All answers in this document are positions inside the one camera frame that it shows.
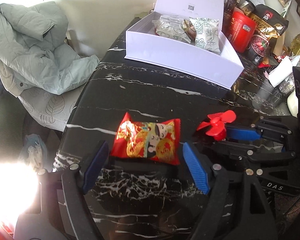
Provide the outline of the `white ceramic mug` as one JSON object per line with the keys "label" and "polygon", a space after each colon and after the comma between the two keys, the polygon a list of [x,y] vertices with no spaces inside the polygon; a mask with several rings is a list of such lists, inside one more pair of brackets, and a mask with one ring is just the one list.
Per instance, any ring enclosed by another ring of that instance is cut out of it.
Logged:
{"label": "white ceramic mug", "polygon": [[287,106],[292,116],[298,116],[298,98],[296,96],[295,91],[293,91],[287,98]]}

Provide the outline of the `tall dark clear jar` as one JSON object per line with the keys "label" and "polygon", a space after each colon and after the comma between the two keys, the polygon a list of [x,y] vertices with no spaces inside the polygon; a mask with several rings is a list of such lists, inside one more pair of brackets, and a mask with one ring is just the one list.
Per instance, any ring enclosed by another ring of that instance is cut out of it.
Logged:
{"label": "tall dark clear jar", "polygon": [[237,0],[224,0],[223,24],[222,32],[226,34],[229,24],[232,19],[234,8],[237,5]]}

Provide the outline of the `clear acrylic stand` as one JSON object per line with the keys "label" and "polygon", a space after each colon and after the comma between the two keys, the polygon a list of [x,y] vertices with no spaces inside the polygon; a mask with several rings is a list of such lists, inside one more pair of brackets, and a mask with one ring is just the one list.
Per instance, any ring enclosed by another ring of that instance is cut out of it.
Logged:
{"label": "clear acrylic stand", "polygon": [[161,15],[160,20],[163,24],[182,27],[185,19],[178,15]]}

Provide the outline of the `red cylindrical tin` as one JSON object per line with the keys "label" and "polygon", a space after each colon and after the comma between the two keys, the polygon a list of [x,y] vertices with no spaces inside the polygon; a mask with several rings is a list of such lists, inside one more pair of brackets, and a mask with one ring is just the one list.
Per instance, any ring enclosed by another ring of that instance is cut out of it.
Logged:
{"label": "red cylindrical tin", "polygon": [[229,27],[228,40],[235,51],[243,53],[256,29],[256,23],[238,11],[234,12]]}

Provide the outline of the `red cartoon couple snack bag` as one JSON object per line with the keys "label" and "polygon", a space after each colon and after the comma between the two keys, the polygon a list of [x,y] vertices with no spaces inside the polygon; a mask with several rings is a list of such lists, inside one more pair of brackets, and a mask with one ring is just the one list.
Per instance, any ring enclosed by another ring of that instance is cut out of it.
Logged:
{"label": "red cartoon couple snack bag", "polygon": [[117,129],[110,155],[179,165],[180,133],[179,118],[164,122],[140,122],[133,121],[127,112]]}

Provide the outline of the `grey-green puffer jacket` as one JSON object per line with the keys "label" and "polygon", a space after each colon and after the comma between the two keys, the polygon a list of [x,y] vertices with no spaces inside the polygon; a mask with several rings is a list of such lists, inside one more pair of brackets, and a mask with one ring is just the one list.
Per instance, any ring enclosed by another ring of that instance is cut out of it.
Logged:
{"label": "grey-green puffer jacket", "polygon": [[65,42],[68,24],[55,2],[0,4],[0,77],[11,94],[38,87],[61,95],[88,81],[99,59],[80,57]]}

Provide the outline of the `white paper roll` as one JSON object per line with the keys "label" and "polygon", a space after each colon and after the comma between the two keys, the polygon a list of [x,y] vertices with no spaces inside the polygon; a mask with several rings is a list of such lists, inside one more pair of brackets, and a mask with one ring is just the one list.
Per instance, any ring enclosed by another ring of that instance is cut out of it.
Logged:
{"label": "white paper roll", "polygon": [[288,77],[292,71],[293,67],[297,66],[300,61],[300,55],[295,56],[292,60],[289,57],[285,57],[279,65],[272,70],[267,79],[273,87],[278,86],[286,77]]}

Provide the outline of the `white patterned snack bag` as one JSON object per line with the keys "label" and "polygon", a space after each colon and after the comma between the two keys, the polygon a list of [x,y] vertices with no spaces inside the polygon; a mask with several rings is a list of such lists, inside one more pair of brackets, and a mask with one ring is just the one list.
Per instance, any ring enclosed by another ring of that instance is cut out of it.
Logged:
{"label": "white patterned snack bag", "polygon": [[196,47],[219,55],[219,20],[212,18],[190,18],[190,22],[196,31],[194,44]]}
{"label": "white patterned snack bag", "polygon": [[152,20],[154,31],[158,36],[170,38],[176,41],[191,43],[191,39],[186,35],[181,26],[171,26],[163,24],[160,20]]}

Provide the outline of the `brown nutritious cereal packet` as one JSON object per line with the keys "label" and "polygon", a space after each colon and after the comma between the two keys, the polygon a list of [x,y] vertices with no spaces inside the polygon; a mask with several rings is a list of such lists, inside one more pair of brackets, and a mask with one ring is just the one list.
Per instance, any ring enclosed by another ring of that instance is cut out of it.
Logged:
{"label": "brown nutritious cereal packet", "polygon": [[183,23],[181,25],[182,29],[185,31],[186,35],[191,39],[191,40],[195,40],[197,32],[193,26],[193,24],[191,23],[191,21],[189,20],[183,20]]}

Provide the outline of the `red toy fan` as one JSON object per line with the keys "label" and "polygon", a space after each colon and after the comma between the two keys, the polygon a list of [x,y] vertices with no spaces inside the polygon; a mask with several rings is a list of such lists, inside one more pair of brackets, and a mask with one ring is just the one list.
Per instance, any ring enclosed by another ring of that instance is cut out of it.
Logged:
{"label": "red toy fan", "polygon": [[215,141],[222,141],[226,138],[226,124],[236,120],[236,114],[232,110],[212,113],[207,115],[208,121],[201,122],[196,131],[208,128],[205,132],[207,136],[213,137]]}

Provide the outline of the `black gold oats bag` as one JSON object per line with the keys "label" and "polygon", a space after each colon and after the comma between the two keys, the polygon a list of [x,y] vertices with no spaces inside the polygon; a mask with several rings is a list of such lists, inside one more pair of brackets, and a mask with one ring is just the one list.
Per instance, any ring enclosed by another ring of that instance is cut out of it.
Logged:
{"label": "black gold oats bag", "polygon": [[250,39],[246,54],[254,65],[258,66],[273,50],[277,39],[285,33],[289,21],[264,4],[258,4],[249,18],[256,23],[256,29]]}

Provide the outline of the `lavender open gift box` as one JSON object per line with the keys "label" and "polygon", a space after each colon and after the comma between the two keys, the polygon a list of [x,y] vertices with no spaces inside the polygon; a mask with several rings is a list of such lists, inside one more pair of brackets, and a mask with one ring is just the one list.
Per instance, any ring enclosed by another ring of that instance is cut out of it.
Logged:
{"label": "lavender open gift box", "polygon": [[224,0],[157,0],[126,31],[126,58],[230,89],[243,65],[222,32]]}

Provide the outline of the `small dark snack jar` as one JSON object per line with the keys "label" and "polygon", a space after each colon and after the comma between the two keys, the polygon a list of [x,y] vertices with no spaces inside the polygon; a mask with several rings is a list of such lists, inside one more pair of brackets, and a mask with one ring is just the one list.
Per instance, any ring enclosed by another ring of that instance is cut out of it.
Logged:
{"label": "small dark snack jar", "polygon": [[245,0],[240,6],[239,9],[245,14],[246,16],[250,16],[251,13],[255,11],[255,6],[252,1]]}

